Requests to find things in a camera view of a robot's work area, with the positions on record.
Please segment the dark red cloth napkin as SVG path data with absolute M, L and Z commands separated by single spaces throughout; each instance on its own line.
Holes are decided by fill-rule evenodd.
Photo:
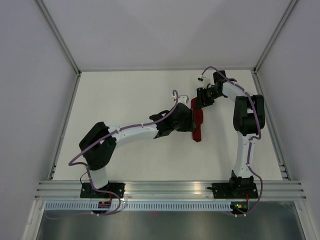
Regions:
M 199 143 L 202 140 L 202 131 L 201 131 L 201 125 L 204 121 L 204 114 L 203 110 L 201 108 L 196 108 L 197 98 L 193 98 L 191 100 L 191 108 L 193 110 L 193 120 L 195 123 L 195 129 L 192 132 L 192 139 Z

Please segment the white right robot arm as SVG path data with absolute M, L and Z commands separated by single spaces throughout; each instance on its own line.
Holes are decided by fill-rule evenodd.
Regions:
M 217 199 L 241 198 L 248 194 L 258 198 L 254 178 L 257 176 L 251 167 L 256 142 L 261 139 L 261 130 L 265 127 L 265 104 L 261 94 L 249 94 L 234 78 L 227 78 L 225 71 L 213 73 L 213 83 L 204 74 L 198 78 L 202 87 L 197 88 L 193 109 L 201 110 L 224 97 L 234 103 L 233 127 L 237 132 L 237 155 L 228 183 L 213 184 L 210 189 Z

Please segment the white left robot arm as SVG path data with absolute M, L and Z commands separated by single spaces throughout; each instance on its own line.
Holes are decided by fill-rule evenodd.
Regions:
M 98 198 L 109 193 L 106 166 L 115 149 L 141 140 L 152 140 L 170 135 L 171 132 L 193 132 L 196 128 L 193 110 L 179 102 L 173 111 L 163 110 L 149 116 L 142 123 L 135 123 L 117 132 L 116 127 L 106 126 L 103 121 L 96 123 L 80 141 L 79 148 L 89 169 L 93 185 L 91 191 Z

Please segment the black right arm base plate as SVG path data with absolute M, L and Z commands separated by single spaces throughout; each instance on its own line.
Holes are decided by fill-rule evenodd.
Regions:
M 213 194 L 214 199 L 258 199 L 257 186 L 231 186 L 229 183 L 213 183 L 206 188 Z

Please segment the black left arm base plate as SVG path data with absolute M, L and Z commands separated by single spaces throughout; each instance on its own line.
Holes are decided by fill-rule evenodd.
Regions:
M 125 184 L 123 182 L 109 182 L 106 186 L 99 190 L 94 190 L 89 182 L 83 183 L 80 191 L 80 198 L 82 199 L 109 199 L 116 198 L 114 194 L 120 198 L 124 197 Z

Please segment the aluminium right frame post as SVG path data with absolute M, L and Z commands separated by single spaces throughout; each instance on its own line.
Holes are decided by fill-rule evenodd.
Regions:
M 258 58 L 256 64 L 252 68 L 252 71 L 255 75 L 257 74 L 259 69 L 262 67 L 266 57 L 268 56 L 268 54 L 271 51 L 273 45 L 275 44 L 277 38 L 279 37 L 280 33 L 282 32 L 283 28 L 285 27 L 286 23 L 288 22 L 290 16 L 292 15 L 293 11 L 295 10 L 295 8 L 299 2 L 300 2 L 299 0 L 290 0 L 289 1 L 280 20 L 278 21 L 275 29 L 273 30 L 266 46 L 264 47 L 260 57 Z

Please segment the aluminium frame post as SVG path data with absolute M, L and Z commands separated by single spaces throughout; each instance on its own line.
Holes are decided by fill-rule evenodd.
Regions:
M 299 2 L 300 2 L 299 0 L 290 0 L 289 1 L 280 20 L 278 21 L 275 29 L 273 30 L 266 46 L 264 47 L 260 57 L 258 58 L 256 64 L 252 68 L 252 71 L 255 75 L 257 74 L 259 69 L 262 67 L 266 57 L 268 56 L 268 54 L 271 51 L 273 45 L 275 44 L 277 38 L 279 37 L 280 33 L 282 32 L 283 28 L 285 27 L 286 23 L 288 22 L 290 16 L 292 15 L 293 11 L 295 10 L 295 8 Z
M 44 18 L 46 24 L 48 25 L 50 31 L 52 32 L 55 40 L 57 41 L 62 53 L 66 57 L 68 63 L 72 67 L 73 71 L 77 76 L 81 74 L 81 70 L 79 69 L 72 53 L 70 52 L 61 32 L 59 31 L 51 13 L 49 12 L 45 2 L 43 0 L 34 0 L 35 5 L 37 6 L 39 12 L 41 13 L 42 17 Z

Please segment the aluminium front rail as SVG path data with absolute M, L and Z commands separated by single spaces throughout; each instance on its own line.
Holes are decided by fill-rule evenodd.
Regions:
M 218 181 L 123 181 L 123 197 L 133 201 L 217 201 L 228 200 Z M 303 186 L 295 180 L 255 182 L 261 201 L 306 201 Z M 80 200 L 83 184 L 72 180 L 44 180 L 36 187 L 36 200 Z

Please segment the aluminium left frame post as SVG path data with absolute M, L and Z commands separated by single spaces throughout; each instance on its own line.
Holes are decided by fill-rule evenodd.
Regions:
M 57 41 L 62 53 L 66 57 L 68 63 L 72 67 L 73 71 L 77 76 L 81 74 L 81 70 L 79 69 L 72 53 L 70 52 L 61 32 L 59 31 L 51 13 L 49 12 L 45 2 L 43 0 L 34 0 L 35 5 L 37 6 L 39 12 L 41 13 L 42 17 L 44 18 L 46 24 L 48 25 L 50 31 L 52 32 L 55 40 Z

